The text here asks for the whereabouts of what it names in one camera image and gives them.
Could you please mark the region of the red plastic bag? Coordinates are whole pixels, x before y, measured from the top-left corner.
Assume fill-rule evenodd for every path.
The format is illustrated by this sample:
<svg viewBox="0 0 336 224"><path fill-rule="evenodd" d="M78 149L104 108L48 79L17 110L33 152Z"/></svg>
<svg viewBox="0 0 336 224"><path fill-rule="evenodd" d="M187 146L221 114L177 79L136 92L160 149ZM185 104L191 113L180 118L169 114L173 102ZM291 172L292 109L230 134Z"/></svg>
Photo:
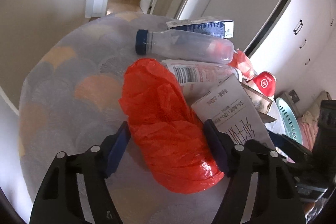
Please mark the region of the red plastic bag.
<svg viewBox="0 0 336 224"><path fill-rule="evenodd" d="M174 193L216 185L219 170L203 123L188 106L175 76L155 59L139 59L125 74L119 104L154 179Z"/></svg>

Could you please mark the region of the blue white milk carton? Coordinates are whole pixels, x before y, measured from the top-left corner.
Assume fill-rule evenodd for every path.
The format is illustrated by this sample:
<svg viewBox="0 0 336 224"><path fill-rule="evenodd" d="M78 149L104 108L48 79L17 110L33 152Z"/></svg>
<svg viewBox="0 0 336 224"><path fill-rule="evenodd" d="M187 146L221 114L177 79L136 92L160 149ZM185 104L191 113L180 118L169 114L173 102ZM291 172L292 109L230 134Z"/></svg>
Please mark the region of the blue white milk carton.
<svg viewBox="0 0 336 224"><path fill-rule="evenodd" d="M234 21L220 16L205 16L197 19L182 19L166 22L172 30L182 30L215 36L222 39L234 37Z"/></svg>

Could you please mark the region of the clear bottle blue cap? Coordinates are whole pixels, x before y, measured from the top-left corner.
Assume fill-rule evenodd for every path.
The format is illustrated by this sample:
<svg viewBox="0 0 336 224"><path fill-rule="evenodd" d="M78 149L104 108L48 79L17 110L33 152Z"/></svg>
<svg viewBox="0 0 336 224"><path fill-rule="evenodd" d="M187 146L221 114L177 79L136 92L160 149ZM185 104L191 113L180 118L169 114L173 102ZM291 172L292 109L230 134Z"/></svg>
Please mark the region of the clear bottle blue cap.
<svg viewBox="0 0 336 224"><path fill-rule="evenodd" d="M138 30L135 52L174 60L229 64L234 56L234 45L227 39L182 30Z"/></svg>

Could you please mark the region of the mint green laundry basket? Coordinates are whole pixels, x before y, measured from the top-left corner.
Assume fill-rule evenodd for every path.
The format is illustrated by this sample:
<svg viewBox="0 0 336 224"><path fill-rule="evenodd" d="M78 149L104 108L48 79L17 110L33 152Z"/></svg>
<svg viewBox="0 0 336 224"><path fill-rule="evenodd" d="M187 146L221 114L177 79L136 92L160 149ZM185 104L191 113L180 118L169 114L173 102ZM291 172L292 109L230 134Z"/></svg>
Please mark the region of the mint green laundry basket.
<svg viewBox="0 0 336 224"><path fill-rule="evenodd" d="M283 124L285 126L286 135L297 143L303 145L302 134L294 112L287 104L287 102L280 97L276 99L276 104L279 109Z"/></svg>

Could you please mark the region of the white grey milk carton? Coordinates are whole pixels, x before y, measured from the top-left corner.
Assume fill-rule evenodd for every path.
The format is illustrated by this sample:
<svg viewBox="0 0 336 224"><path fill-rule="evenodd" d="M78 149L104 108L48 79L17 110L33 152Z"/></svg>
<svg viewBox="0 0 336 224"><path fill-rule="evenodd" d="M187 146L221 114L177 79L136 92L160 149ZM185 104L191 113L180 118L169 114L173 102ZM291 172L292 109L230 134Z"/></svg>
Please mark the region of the white grey milk carton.
<svg viewBox="0 0 336 224"><path fill-rule="evenodd" d="M202 122L211 119L216 128L229 135L235 144L255 139L275 149L256 108L234 75L212 88L191 108Z"/></svg>

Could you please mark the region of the white wardrobe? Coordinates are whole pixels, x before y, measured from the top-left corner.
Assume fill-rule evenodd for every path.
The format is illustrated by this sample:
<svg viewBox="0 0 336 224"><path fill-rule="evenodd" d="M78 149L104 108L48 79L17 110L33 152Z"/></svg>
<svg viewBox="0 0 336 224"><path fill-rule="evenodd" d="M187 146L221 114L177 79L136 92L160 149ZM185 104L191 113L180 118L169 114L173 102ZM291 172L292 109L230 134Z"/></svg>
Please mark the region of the white wardrobe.
<svg viewBox="0 0 336 224"><path fill-rule="evenodd" d="M276 79L276 95L294 90L300 114L323 90L335 97L335 0L290 0L251 56Z"/></svg>

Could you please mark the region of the white pink label bottle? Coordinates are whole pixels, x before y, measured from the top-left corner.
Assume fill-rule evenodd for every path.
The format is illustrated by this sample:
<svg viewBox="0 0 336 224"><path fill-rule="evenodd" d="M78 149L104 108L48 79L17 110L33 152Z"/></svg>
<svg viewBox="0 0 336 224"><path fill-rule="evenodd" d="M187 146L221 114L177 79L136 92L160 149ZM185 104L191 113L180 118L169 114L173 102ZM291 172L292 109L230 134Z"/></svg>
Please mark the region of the white pink label bottle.
<svg viewBox="0 0 336 224"><path fill-rule="evenodd" d="M180 85L188 83L220 83L234 75L240 82L242 73L226 64L203 63L186 60L163 60L161 64L175 75Z"/></svg>

